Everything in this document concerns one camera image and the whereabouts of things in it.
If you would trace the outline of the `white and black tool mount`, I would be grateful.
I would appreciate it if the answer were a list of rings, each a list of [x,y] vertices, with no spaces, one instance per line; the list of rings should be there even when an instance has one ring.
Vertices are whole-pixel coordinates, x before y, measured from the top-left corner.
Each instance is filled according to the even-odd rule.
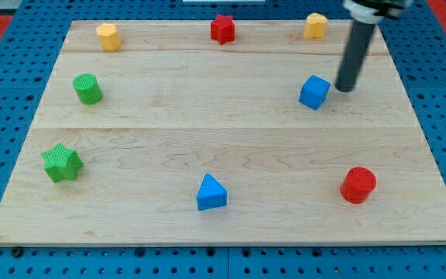
[[[413,0],[343,0],[350,16],[365,24],[378,24],[383,19],[398,20]]]

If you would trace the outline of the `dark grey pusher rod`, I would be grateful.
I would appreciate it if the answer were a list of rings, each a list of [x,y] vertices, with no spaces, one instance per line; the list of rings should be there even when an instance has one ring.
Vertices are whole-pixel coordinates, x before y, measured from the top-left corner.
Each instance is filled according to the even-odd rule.
[[[334,86],[342,92],[354,89],[372,40],[375,25],[353,20]]]

